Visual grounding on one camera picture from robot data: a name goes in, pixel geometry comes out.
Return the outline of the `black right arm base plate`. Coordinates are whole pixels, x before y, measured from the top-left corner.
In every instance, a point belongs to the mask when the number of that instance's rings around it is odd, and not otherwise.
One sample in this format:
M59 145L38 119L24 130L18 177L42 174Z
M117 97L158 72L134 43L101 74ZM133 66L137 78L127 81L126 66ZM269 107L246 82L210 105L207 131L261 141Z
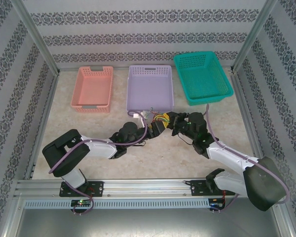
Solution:
M231 191L220 190L216 185L208 187L206 180L189 180L185 181L185 184L190 186L192 196L234 196L235 193Z

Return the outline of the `small electronics board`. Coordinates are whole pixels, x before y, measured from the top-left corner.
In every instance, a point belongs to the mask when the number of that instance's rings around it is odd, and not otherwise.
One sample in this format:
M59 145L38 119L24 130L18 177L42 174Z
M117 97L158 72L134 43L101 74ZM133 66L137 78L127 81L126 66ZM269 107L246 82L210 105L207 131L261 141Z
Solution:
M71 207L83 207L89 208L91 206L91 201L89 199L73 199L71 201Z
M210 198L209 199L210 210L219 211L225 208L225 198Z

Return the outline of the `aluminium frame post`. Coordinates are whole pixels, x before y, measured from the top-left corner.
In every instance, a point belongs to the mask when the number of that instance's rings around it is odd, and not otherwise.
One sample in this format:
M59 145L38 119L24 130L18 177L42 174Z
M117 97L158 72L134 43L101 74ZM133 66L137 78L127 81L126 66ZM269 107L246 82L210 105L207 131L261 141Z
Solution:
M278 0L266 0L264 3L259 15L257 16L256 21L254 22L247 38L244 41L243 46L241 47L233 65L231 66L231 71L233 73L237 72L242 65L245 57L247 56L251 46L253 45L254 41L256 40L257 36L259 35L263 24L269 17L271 11L273 10L275 4Z
M42 35L40 34L36 24L34 23L30 13L26 9L23 0L10 0L13 7L15 8L17 14L19 15L20 19L22 20L23 24L25 25L27 31L29 32L32 40L37 45L39 51L41 52L42 56L44 57L45 61L47 62L49 68L51 69L53 75L59 75L59 68L50 53Z

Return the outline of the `pink plastic basket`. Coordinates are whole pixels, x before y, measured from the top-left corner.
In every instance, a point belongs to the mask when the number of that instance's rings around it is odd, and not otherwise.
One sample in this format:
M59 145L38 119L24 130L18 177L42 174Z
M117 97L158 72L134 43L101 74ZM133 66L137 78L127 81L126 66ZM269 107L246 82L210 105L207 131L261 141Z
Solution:
M81 113L109 113L113 86L113 67L100 71L80 67L75 82L71 107Z

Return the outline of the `aluminium frame side rail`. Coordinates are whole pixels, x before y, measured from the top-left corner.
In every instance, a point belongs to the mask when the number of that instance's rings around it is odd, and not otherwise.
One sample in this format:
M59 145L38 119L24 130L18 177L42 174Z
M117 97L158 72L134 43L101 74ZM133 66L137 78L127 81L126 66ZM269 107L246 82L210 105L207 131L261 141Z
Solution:
M48 117L50 114L50 110L51 110L51 106L52 106L52 102L54 99L54 95L55 95L55 91L56 91L56 87L57 87L57 83L59 80L59 74L54 76L53 78L53 82L50 85L49 91L48 91L48 97L46 98L45 104L44 104L44 108L43 108L43 114L41 116L41 120L40 120L40 124L37 130L37 134L34 140L34 144L32 146L32 151L30 152L30 156L26 165L26 169L24 172L24 175L22 177L22 180L28 180L31 179L32 177L32 172L35 169L34 166L36 164L36 160L39 154L39 149L43 140L43 136L45 133L45 129L46 129L46 125L47 125L47 121L48 121Z
M265 101L252 66L246 63L231 76L231 80L253 154L259 158L271 158L282 170L285 155L270 115L264 108Z

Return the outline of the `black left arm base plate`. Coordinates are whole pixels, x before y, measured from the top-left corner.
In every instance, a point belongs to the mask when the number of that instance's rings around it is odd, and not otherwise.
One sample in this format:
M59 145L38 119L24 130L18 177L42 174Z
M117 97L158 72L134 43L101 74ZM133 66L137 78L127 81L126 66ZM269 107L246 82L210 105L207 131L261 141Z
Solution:
M104 190L104 182L87 181L85 184L77 188L78 191L91 197L102 197ZM82 197L83 195L72 190L65 182L61 183L60 197Z

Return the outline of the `purple plastic basket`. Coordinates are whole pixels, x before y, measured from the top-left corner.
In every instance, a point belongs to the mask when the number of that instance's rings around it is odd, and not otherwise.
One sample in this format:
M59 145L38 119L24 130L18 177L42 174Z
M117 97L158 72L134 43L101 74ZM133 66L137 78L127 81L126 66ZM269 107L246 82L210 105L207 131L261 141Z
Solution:
M126 110L169 112L174 107L170 65L132 65L127 80Z

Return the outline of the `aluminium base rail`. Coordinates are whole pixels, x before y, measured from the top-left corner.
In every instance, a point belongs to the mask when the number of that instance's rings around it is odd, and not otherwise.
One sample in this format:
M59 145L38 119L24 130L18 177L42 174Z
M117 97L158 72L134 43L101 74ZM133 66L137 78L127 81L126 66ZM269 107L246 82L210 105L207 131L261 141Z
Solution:
M185 179L105 179L102 198L191 198ZM15 198L59 198L62 180L20 180Z

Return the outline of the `teal plastic basket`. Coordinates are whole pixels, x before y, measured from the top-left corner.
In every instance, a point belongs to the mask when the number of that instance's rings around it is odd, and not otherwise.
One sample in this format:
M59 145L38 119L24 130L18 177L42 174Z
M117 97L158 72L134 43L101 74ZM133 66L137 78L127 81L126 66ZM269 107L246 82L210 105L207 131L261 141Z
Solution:
M214 52L176 55L174 63L190 106L219 102L233 95L232 86Z

